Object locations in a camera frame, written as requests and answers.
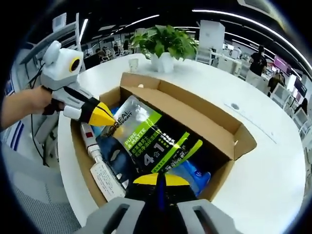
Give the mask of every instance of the green leaves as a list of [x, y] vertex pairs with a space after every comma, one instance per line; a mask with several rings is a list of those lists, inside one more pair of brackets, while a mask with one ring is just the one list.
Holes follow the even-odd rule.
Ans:
[[176, 59], [186, 59], [195, 56], [197, 51], [197, 44], [187, 33], [170, 25], [156, 25], [146, 33], [133, 36], [130, 42], [139, 46], [145, 56], [150, 53], [160, 57], [162, 53], [169, 52]]
[[165, 46], [158, 40], [155, 46], [155, 54], [159, 58], [165, 52]]

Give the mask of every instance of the desk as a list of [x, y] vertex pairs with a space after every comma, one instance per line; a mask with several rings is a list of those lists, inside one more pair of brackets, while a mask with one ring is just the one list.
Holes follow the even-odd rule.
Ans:
[[[93, 95], [119, 85], [128, 60], [138, 58], [138, 72], [157, 77], [209, 100], [245, 124], [257, 147], [240, 158], [213, 200], [243, 233], [281, 233], [296, 216], [303, 199], [305, 159], [298, 129], [272, 100], [233, 75], [212, 66], [175, 61], [172, 74], [156, 73], [142, 54], [127, 55], [93, 67], [78, 77]], [[231, 107], [232, 103], [239, 110]], [[83, 180], [73, 147], [70, 120], [58, 122], [58, 156], [64, 187], [82, 226], [98, 207]]]
[[226, 71], [235, 76], [239, 76], [240, 70], [242, 68], [241, 60], [229, 57], [225, 54], [218, 54], [216, 52], [212, 52], [212, 55], [219, 57], [218, 66], [217, 66], [218, 69]]

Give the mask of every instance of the cardboard box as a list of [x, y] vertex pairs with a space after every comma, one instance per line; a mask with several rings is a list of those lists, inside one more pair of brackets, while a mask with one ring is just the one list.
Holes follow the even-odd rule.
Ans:
[[[191, 158], [202, 169], [209, 167], [212, 175], [199, 198], [211, 201], [235, 161], [256, 147], [255, 139], [240, 121], [195, 94], [163, 80], [123, 73], [120, 87], [101, 95], [100, 100], [114, 108], [132, 94], [187, 126], [211, 145], [209, 155]], [[94, 162], [87, 154], [78, 122], [72, 120], [71, 131], [84, 180], [96, 204], [102, 206], [106, 200], [90, 173]]]

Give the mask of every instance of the white flower pot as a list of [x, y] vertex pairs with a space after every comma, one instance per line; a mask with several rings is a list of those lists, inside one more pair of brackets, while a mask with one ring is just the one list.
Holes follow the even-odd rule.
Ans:
[[156, 54], [151, 54], [152, 68], [157, 72], [170, 73], [174, 70], [174, 58], [169, 52], [161, 54], [160, 58]]

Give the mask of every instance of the green label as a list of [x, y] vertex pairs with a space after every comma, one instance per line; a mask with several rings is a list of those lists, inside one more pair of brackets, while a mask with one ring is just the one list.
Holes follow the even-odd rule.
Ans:
[[162, 158], [162, 160], [152, 169], [152, 173], [158, 172], [162, 166], [174, 155], [177, 149], [183, 144], [190, 134], [185, 132], [180, 140], [169, 150], [169, 152]]
[[154, 111], [147, 120], [142, 122], [136, 130], [129, 136], [125, 141], [124, 146], [126, 149], [131, 150], [131, 148], [142, 138], [142, 136], [149, 130], [157, 121], [161, 118], [161, 114]]

